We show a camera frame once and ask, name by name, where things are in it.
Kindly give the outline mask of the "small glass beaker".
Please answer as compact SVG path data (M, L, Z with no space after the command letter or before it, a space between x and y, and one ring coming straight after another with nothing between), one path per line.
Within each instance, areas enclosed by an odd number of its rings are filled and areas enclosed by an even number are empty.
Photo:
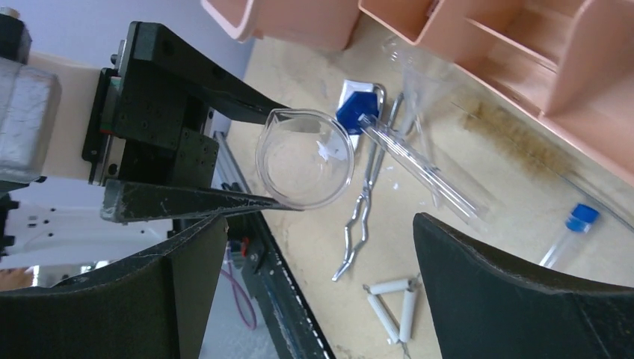
M265 122L255 154L256 171L268 194L293 209L326 206L347 189L354 148L329 114L277 108Z

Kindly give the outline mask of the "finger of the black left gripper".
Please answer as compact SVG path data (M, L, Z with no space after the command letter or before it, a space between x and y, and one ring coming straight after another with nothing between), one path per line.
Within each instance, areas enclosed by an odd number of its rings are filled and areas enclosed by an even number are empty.
M139 222L240 215L267 209L291 208L255 194L110 179L105 184L100 218L110 222Z
M122 86L148 85L151 78L165 80L223 116L244 123L264 124L271 111L288 108L226 71L166 25L133 21L126 39L117 70Z

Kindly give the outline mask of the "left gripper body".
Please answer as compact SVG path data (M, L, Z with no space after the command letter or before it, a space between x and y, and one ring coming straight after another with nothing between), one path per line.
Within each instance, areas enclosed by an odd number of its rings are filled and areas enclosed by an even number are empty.
M209 110L162 70L101 69L81 152L89 183L208 188L219 148L203 132Z

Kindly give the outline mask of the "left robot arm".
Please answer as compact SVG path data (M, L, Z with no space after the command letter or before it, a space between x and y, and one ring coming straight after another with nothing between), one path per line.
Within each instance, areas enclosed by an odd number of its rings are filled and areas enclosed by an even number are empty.
M1 16L1 219L18 208L9 192L45 179L59 78L28 65L25 23ZM106 221L193 219L280 209L274 199L211 189L218 142L203 117L262 124L279 104L228 73L168 27L133 22L90 97L81 159L105 188Z

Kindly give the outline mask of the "metal crucible tongs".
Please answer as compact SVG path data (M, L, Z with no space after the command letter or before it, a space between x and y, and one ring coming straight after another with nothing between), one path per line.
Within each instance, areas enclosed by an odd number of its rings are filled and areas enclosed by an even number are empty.
M386 88L378 83L356 82L345 80L340 97L340 105L348 100L354 92L373 92L377 95L378 118L381 119L384 105L387 101ZM353 265L359 251L367 243L369 239L368 220L372 206L372 189L374 188L376 178L380 171L384 155L379 154L378 145L369 140L368 161L366 163L365 173L363 175L363 185L359 196L354 204L351 218L344 226L345 252L342 265L336 270L331 278L333 282L337 282L347 270Z

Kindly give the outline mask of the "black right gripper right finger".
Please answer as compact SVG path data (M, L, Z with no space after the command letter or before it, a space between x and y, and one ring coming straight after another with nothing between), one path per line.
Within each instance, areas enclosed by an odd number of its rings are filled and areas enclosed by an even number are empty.
M633 289L546 269L428 213L413 242L444 358L631 358Z

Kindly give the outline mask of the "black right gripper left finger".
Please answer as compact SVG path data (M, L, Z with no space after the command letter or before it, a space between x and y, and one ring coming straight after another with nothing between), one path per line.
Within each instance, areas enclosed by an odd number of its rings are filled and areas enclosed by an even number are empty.
M1 294L3 358L197 358L229 226L209 217L100 269Z

